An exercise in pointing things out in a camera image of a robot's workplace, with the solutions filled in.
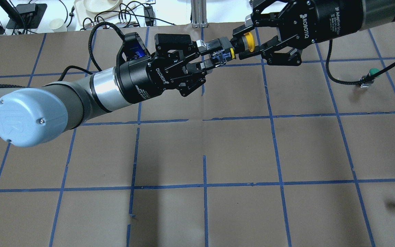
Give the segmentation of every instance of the robotiq logo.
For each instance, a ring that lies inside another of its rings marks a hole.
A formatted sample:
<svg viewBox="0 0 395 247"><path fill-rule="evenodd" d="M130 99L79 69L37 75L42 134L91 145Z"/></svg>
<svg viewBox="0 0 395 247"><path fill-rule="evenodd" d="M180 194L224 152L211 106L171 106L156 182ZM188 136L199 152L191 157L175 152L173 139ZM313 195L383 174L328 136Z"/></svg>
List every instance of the robotiq logo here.
<svg viewBox="0 0 395 247"><path fill-rule="evenodd" d="M300 18L303 19L303 27L304 27L304 38L309 38L309 26L307 24L307 14L301 14Z"/></svg>
<svg viewBox="0 0 395 247"><path fill-rule="evenodd" d="M156 68L156 72L158 73L158 75L161 78L161 80L163 80L164 84L169 84L169 82L166 81L165 77L163 76L163 74L161 73L159 68Z"/></svg>

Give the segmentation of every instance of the light blue end cap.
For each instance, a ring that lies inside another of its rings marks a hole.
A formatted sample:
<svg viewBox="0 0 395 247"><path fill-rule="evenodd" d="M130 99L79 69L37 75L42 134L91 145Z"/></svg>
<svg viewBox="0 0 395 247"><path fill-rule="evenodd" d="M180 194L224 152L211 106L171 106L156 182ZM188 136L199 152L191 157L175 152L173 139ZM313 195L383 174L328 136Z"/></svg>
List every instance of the light blue end cap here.
<svg viewBox="0 0 395 247"><path fill-rule="evenodd" d="M0 137L15 146L51 141L67 123L63 102L43 89L19 89L0 98Z"/></svg>

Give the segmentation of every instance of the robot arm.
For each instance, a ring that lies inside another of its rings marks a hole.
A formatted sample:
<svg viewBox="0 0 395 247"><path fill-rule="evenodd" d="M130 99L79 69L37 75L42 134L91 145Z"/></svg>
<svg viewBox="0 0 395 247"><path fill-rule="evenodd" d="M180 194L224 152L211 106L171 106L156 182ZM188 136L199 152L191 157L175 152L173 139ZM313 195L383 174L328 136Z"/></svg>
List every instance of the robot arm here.
<svg viewBox="0 0 395 247"><path fill-rule="evenodd" d="M0 138L29 147L48 142L88 119L177 89L184 97L205 83L212 69L232 59L260 55L269 65L299 66L310 44L395 21L395 0L286 0L279 13L264 14L276 0L254 0L233 38L205 43L189 35L155 35L150 54L137 33L123 36L116 66L75 82L38 89L0 89ZM278 36L256 46L249 31L276 27ZM287 53L277 51L292 47ZM193 62L208 55L204 61Z"/></svg>

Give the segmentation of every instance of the white cup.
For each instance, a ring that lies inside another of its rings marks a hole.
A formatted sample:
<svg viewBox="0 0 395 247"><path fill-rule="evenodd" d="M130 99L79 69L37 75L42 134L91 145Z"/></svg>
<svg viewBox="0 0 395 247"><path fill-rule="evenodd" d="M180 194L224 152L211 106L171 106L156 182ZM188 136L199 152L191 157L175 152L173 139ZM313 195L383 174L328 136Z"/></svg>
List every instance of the white cup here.
<svg viewBox="0 0 395 247"><path fill-rule="evenodd" d="M67 31L67 28L66 28L66 25L64 23L64 20L60 19L60 18L50 21L49 27L55 33L57 33L57 32L66 32Z"/></svg>

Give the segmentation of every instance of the green knob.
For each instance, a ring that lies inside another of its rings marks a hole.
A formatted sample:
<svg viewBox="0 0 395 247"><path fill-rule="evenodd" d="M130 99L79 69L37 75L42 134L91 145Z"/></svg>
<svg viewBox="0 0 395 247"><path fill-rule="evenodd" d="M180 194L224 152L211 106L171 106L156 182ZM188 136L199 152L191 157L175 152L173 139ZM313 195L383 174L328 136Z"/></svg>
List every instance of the green knob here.
<svg viewBox="0 0 395 247"><path fill-rule="evenodd" d="M380 71L379 69L372 68L372 69L370 69L370 71L368 72L368 75L374 75L375 73L377 73L377 72L379 72L379 71Z"/></svg>

